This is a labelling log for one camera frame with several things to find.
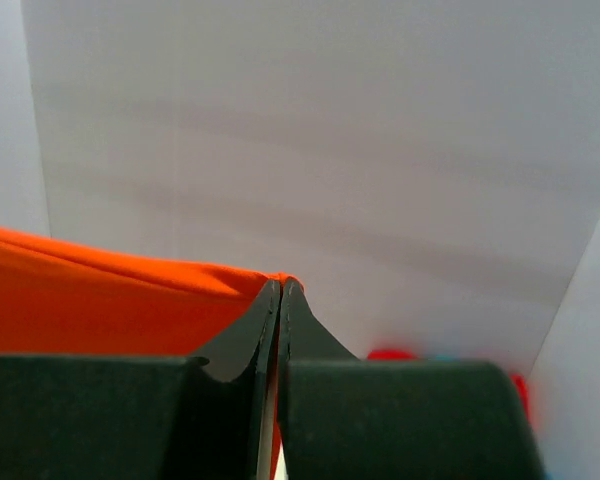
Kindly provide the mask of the orange t-shirt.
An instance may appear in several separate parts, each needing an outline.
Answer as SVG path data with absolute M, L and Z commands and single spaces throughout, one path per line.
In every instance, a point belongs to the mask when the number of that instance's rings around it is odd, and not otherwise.
M 0 355 L 186 356 L 284 273 L 116 254 L 0 228 Z M 274 420 L 273 477 L 280 447 Z

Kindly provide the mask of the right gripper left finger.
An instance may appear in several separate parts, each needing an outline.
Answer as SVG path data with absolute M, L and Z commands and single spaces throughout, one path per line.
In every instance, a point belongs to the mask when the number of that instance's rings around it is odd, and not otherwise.
M 280 285 L 186 356 L 0 355 L 0 479 L 266 479 Z

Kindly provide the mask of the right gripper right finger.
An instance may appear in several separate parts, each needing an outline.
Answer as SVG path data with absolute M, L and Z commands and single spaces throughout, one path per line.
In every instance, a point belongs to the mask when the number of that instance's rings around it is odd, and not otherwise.
M 291 479 L 541 479 L 518 391 L 486 361 L 362 360 L 284 286 L 278 423 Z

